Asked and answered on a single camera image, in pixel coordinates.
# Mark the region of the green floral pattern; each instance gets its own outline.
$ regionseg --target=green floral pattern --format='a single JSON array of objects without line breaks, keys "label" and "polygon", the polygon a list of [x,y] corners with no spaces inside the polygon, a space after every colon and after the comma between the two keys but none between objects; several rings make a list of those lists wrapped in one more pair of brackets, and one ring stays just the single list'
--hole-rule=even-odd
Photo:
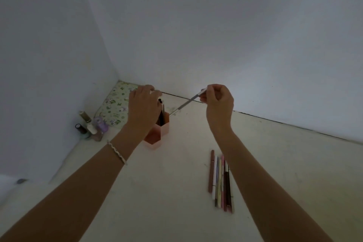
[{"label": "green floral pattern", "polygon": [[108,125],[121,129],[127,121],[130,91],[136,88],[136,84],[119,81],[96,112],[96,116],[101,116]]}]

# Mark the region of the pink pen holder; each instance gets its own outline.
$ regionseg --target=pink pen holder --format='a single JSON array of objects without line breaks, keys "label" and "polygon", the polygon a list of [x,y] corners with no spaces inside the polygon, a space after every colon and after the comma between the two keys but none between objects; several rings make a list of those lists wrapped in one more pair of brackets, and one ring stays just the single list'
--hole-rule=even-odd
[{"label": "pink pen holder", "polygon": [[161,137],[169,133],[169,113],[164,112],[165,124],[155,124],[143,140],[144,144],[151,149],[161,146]]}]

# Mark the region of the desk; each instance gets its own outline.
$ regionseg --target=desk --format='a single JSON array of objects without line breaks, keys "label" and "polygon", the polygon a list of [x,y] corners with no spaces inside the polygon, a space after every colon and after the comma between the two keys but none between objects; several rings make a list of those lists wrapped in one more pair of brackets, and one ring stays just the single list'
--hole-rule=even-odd
[{"label": "desk", "polygon": [[[185,99],[163,95],[166,111]],[[206,105],[192,102],[170,118],[162,146],[140,144],[81,241],[262,241],[232,180],[235,214],[207,192],[211,149]],[[265,169],[335,241],[363,240],[363,146],[234,112],[232,127]],[[0,211],[3,234],[107,139],[80,141],[49,185],[24,184]]]}]

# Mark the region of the left hand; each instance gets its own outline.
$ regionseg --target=left hand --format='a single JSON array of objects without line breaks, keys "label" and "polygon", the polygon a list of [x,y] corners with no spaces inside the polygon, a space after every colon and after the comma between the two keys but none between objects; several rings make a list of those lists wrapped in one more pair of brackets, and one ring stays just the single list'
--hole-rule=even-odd
[{"label": "left hand", "polygon": [[129,95],[129,117],[127,125],[134,131],[146,136],[157,122],[157,118],[163,108],[158,101],[161,91],[155,90],[152,85],[139,86]]}]

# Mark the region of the silver bracelet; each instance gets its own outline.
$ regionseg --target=silver bracelet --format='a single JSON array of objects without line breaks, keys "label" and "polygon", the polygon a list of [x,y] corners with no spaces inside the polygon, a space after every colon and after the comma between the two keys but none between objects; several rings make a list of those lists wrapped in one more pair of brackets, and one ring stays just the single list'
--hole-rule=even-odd
[{"label": "silver bracelet", "polygon": [[127,165],[126,160],[122,157],[122,155],[120,154],[120,152],[117,151],[117,149],[110,143],[109,140],[107,140],[107,144],[110,145],[112,147],[112,149],[114,150],[114,152],[120,157],[120,159],[122,160],[122,162]]}]

